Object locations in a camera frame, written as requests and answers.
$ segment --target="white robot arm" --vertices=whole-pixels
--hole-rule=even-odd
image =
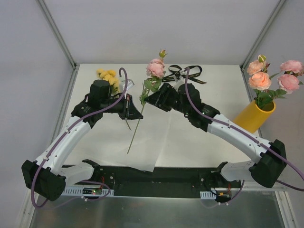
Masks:
[[[96,80],[91,85],[90,93],[85,99],[75,106],[72,117],[68,120],[61,133],[53,143],[35,161],[26,160],[22,165],[23,177],[26,186],[31,189],[34,175],[38,167],[44,160],[42,169],[35,184],[35,192],[45,198],[54,201],[63,192],[65,186],[90,179],[95,171],[95,164],[84,160],[78,165],[62,168],[65,160],[77,145],[79,140],[88,133],[94,125],[103,117],[103,113],[98,113],[78,122],[70,131],[70,127],[80,118],[96,112],[113,104],[117,98],[111,96],[109,83],[104,80]],[[116,105],[106,111],[107,113],[117,113],[123,120],[143,119],[143,116],[135,108],[132,96],[126,94]],[[47,158],[51,148],[63,135],[63,139],[56,146],[55,150]]]
[[[262,186],[271,188],[286,164],[267,149],[261,147],[260,144],[269,145],[273,151],[286,158],[284,144],[279,140],[270,142],[262,139],[233,124],[217,109],[202,103],[199,91],[195,89],[192,84],[188,84],[188,91],[191,100],[204,115],[213,118],[213,120],[227,123],[227,126],[199,115],[190,105],[186,96],[185,84],[180,81],[175,87],[164,83],[159,91],[147,97],[145,101],[166,112],[174,109],[183,113],[193,126],[226,140],[251,159],[239,163],[221,163],[217,168],[217,172],[220,173],[225,180],[255,180]],[[244,134],[230,128],[232,124],[247,135],[255,138],[259,143],[253,142]]]

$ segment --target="white wall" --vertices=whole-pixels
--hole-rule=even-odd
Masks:
[[[46,0],[78,63],[239,65],[278,0]]]
[[[258,54],[266,55],[271,65],[269,73],[280,71],[280,64],[290,60],[304,62],[304,1],[289,0],[278,15],[273,26],[262,42],[254,59]],[[277,89],[277,80],[272,80],[272,89]],[[276,111],[261,127],[263,137],[279,139],[285,143],[287,159],[304,172],[304,85],[288,99],[277,99]],[[297,187],[304,188],[304,182],[291,168],[286,168],[283,179]],[[304,227],[304,194],[289,190],[291,202],[299,222]]]
[[[47,147],[72,73],[34,0],[0,1],[0,227],[14,227],[21,166]]]

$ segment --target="yellow vase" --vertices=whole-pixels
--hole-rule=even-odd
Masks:
[[[266,104],[261,110],[255,100],[253,100],[234,120],[233,122],[238,126],[244,128],[250,133],[256,132],[265,120],[276,109],[275,102]]]

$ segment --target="metal frame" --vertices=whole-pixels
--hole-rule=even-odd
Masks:
[[[275,21],[277,15],[279,14],[279,12],[281,11],[281,9],[283,8],[283,6],[285,5],[286,0],[279,0],[279,2],[276,4],[275,8],[273,9],[273,11],[271,12],[268,20],[266,21],[265,25],[263,26],[260,34],[257,36],[253,46],[251,47],[249,53],[247,54],[244,62],[241,64],[241,69],[242,71],[246,68],[247,64],[250,62],[252,56],[255,54],[257,48],[259,47],[259,45],[261,44],[261,42],[263,41],[266,33],[269,31],[272,23]]]
[[[50,26],[50,29],[52,30],[56,40],[58,41],[58,44],[62,48],[67,60],[69,61],[70,65],[73,67],[73,72],[72,72],[72,75],[70,77],[70,81],[67,85],[65,97],[62,101],[62,105],[61,105],[61,109],[60,109],[60,112],[59,112],[59,115],[58,115],[57,123],[56,123],[56,126],[55,126],[54,131],[53,131],[53,135],[52,135],[52,138],[51,138],[51,141],[53,141],[54,138],[58,135],[58,133],[59,133],[59,131],[60,131],[62,125],[63,125],[63,121],[65,119],[65,115],[66,115],[66,112],[67,112],[68,103],[69,103],[69,100],[70,100],[70,97],[71,97],[71,94],[72,94],[72,91],[73,91],[74,83],[75,83],[75,80],[76,80],[76,76],[77,76],[77,73],[78,73],[79,65],[73,59],[73,57],[72,57],[64,39],[62,38],[62,36],[59,32],[59,29],[58,29],[56,23],[54,22],[54,19],[51,16],[51,13],[50,13],[45,1],[44,0],[36,0],[36,2],[39,5],[46,21],[48,22],[48,24]],[[252,56],[255,54],[257,48],[259,47],[259,45],[263,41],[263,38],[265,37],[265,35],[269,31],[272,23],[275,21],[277,15],[281,11],[281,9],[285,5],[285,3],[286,3],[286,0],[279,0],[278,1],[274,10],[272,11],[271,15],[269,16],[267,22],[265,23],[261,32],[259,33],[257,39],[255,40],[252,48],[250,49],[249,53],[247,54],[243,64],[240,66],[242,76],[243,76],[243,79],[244,79],[244,84],[245,84],[247,94],[248,94],[248,97],[249,97],[250,101],[252,101],[253,95],[251,94],[250,89],[247,85],[246,77],[244,75],[244,69],[246,68],[246,66],[250,62]],[[263,188],[262,186],[260,186],[259,184],[255,183],[255,182],[247,182],[245,184],[243,190],[246,190],[246,191],[265,191],[265,190],[270,190],[270,189]],[[286,192],[286,187],[284,187],[282,185],[279,185],[279,184],[276,184],[274,186],[274,189],[271,189],[271,190],[276,191],[275,193],[276,193],[278,205],[279,205],[279,208],[280,208],[280,211],[281,211],[281,214],[282,214],[282,218],[284,220],[285,227],[287,227],[287,228],[298,227],[297,222],[294,219],[295,216],[294,216],[294,213],[293,213],[291,202],[289,200],[288,193]],[[30,200],[30,190],[28,190],[27,194],[26,194],[24,204],[22,206],[21,212],[20,212],[19,217],[18,217],[16,227],[18,227],[18,228],[29,228],[31,220],[32,220],[33,213],[34,213],[34,207],[32,206],[31,200]]]
[[[286,228],[297,228],[299,225],[295,219],[294,210],[291,206],[288,192],[275,192],[277,203],[279,205],[282,219]]]
[[[65,54],[66,58],[68,59],[69,63],[71,64],[72,67],[76,67],[76,62],[73,59],[69,49],[67,48],[67,45],[65,43],[65,41],[63,40],[59,29],[50,13],[50,11],[48,10],[48,7],[46,5],[46,3],[44,2],[44,0],[36,0],[37,4],[39,5],[41,12],[43,13],[46,21],[48,22],[48,25],[50,26],[56,40],[58,41],[58,44],[60,45],[63,53]]]

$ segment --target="white table surface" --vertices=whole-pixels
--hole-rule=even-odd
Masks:
[[[200,92],[202,102],[213,106],[232,120],[249,103],[239,66],[201,66],[203,73],[198,79],[207,83],[194,85]],[[65,122],[75,105],[89,92],[92,82],[97,79],[96,70],[113,69],[118,74],[120,67],[124,67],[129,78],[135,82],[129,93],[133,95],[135,106],[141,110],[138,95],[141,93],[143,80],[147,78],[145,64],[81,64]],[[104,114],[95,127],[81,139],[65,164],[77,164],[83,159],[91,159],[101,165],[128,165],[151,171],[156,160],[155,166],[161,167],[217,167],[221,162],[249,160],[244,153],[221,138],[193,127],[183,114],[174,110],[166,113],[147,104],[143,115],[144,119],[140,122],[141,131],[137,132],[140,135],[135,145],[149,145],[140,142],[145,133],[146,137],[159,137],[161,140],[154,142],[157,150],[152,151],[155,152],[154,156],[151,157],[151,145],[148,148],[141,147],[140,151],[137,151],[135,146],[134,152],[130,151],[129,155],[126,155],[133,132],[127,129],[125,121],[120,120],[118,115]],[[133,130],[136,122],[130,121]]]

